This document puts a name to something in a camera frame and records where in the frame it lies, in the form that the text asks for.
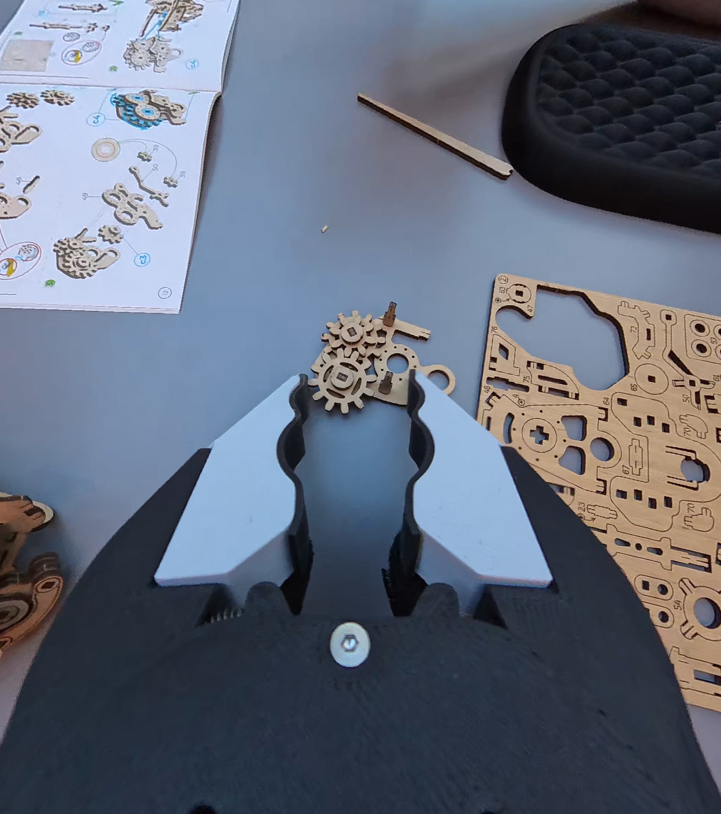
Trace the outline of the black wrist rest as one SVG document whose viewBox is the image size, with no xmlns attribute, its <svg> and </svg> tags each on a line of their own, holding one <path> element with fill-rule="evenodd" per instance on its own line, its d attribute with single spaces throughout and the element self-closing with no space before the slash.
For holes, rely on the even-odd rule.
<svg viewBox="0 0 721 814">
<path fill-rule="evenodd" d="M 721 42 L 558 28 L 518 65 L 502 144 L 560 198 L 721 234 Z"/>
</svg>

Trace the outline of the wooden gear assembly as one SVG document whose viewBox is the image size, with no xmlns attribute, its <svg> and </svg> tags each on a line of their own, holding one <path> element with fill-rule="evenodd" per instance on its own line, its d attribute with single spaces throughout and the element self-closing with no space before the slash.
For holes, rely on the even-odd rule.
<svg viewBox="0 0 721 814">
<path fill-rule="evenodd" d="M 395 302 L 379 318 L 354 310 L 348 316 L 339 313 L 326 327 L 325 349 L 308 380 L 315 389 L 313 399 L 324 400 L 326 410 L 338 406 L 346 414 L 351 405 L 362 408 L 365 397 L 405 405 L 410 371 L 443 377 L 447 394 L 456 386 L 455 374 L 447 366 L 421 365 L 412 348 L 395 341 L 397 333 L 415 340 L 430 337 L 429 330 L 398 319 Z"/>
</svg>

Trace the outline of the wooden laser-cut parts sheet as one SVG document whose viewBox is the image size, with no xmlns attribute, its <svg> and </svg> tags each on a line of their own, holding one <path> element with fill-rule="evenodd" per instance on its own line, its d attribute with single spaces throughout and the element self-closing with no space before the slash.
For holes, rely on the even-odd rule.
<svg viewBox="0 0 721 814">
<path fill-rule="evenodd" d="M 599 391 L 497 323 L 539 290 L 618 329 L 628 372 Z M 721 711 L 721 318 L 501 274 L 477 420 L 604 543 L 647 608 L 687 702 Z"/>
</svg>

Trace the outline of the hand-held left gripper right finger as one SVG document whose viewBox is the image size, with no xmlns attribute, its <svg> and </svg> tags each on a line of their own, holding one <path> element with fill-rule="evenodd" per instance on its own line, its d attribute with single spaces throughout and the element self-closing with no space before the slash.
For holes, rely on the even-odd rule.
<svg viewBox="0 0 721 814">
<path fill-rule="evenodd" d="M 485 585 L 547 587 L 546 559 L 497 439 L 416 371 L 407 412 L 417 471 L 384 572 L 394 615 L 410 615 L 433 583 L 454 588 L 463 614 Z"/>
</svg>

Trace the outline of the thin wooden stick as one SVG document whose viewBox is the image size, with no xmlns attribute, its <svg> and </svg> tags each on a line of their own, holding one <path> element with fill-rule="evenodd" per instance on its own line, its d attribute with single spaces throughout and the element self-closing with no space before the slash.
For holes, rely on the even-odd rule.
<svg viewBox="0 0 721 814">
<path fill-rule="evenodd" d="M 440 148 L 449 151 L 450 153 L 467 161 L 469 164 L 472 164 L 499 179 L 506 180 L 510 178 L 513 173 L 512 166 L 502 159 L 498 159 L 484 151 L 473 148 L 467 143 L 460 141 L 458 138 L 451 137 L 450 135 L 445 134 L 444 132 L 413 117 L 409 117 L 396 109 L 387 106 L 386 104 L 379 103 L 375 99 L 361 93 L 357 94 L 357 100 L 366 107 L 375 110 L 402 127 L 411 130 L 413 133 L 424 137 L 425 139 L 438 145 Z"/>
</svg>

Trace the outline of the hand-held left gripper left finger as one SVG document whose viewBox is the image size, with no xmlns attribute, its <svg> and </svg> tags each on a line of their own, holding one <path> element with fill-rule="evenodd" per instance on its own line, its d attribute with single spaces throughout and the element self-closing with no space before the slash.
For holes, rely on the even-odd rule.
<svg viewBox="0 0 721 814">
<path fill-rule="evenodd" d="M 253 585 L 281 588 L 294 614 L 310 576 L 303 486 L 307 377 L 291 377 L 214 442 L 154 579 L 222 584 L 239 605 Z"/>
</svg>

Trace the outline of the white instruction booklet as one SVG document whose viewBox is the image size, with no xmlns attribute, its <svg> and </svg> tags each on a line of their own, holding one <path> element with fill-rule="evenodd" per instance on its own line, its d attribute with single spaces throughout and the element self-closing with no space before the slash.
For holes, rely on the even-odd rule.
<svg viewBox="0 0 721 814">
<path fill-rule="evenodd" d="M 181 310 L 239 5 L 20 5 L 0 35 L 0 308 Z"/>
</svg>

